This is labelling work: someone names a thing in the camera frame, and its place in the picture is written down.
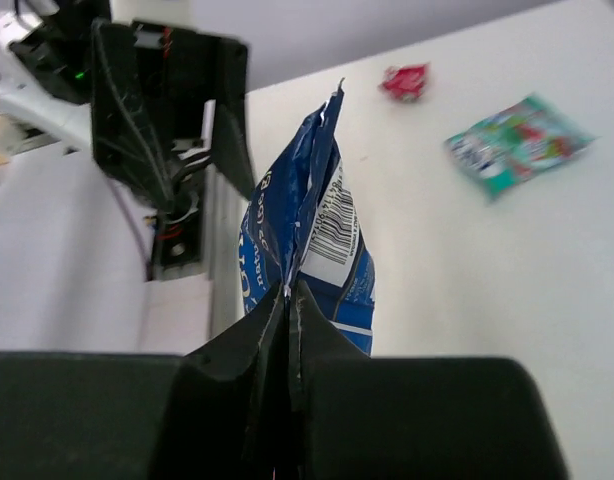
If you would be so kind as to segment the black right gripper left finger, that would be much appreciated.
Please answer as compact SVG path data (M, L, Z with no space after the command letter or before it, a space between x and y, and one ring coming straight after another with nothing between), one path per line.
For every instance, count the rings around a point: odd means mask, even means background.
M284 300L184 356L0 352L0 479L268 479Z

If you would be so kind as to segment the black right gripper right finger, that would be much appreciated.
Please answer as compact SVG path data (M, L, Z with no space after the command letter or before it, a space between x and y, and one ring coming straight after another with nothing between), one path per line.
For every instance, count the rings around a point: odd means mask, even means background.
M302 479L565 479L539 389L502 357L372 358L305 282L288 307Z

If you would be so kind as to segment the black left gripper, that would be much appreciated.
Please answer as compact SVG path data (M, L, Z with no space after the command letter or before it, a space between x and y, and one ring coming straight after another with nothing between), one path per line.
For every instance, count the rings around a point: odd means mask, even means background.
M247 142L248 47L232 37L134 21L91 28L93 158L109 177L165 215L191 205L192 168L177 141L201 136L214 104L211 159L245 200L255 190Z

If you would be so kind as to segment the blue kettle chip bag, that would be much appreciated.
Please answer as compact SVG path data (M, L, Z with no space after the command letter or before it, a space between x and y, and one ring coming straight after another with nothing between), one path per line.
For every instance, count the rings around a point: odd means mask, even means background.
M342 89L307 115L255 187L243 216L238 261L243 308L274 283L307 283L320 312L357 348L372 349L375 268L348 188L336 125Z

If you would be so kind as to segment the teal Fox's candy bag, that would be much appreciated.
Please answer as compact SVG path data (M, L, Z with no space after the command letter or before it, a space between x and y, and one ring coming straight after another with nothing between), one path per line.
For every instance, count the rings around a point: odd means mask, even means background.
M536 93L445 140L489 199L578 158L596 137Z

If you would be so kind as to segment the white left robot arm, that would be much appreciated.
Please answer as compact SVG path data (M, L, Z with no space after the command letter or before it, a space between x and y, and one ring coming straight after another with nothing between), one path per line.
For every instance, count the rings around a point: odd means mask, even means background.
M178 221L214 166L254 189L246 138L248 48L182 25L116 22L107 1L32 1L0 24L0 109L69 146Z

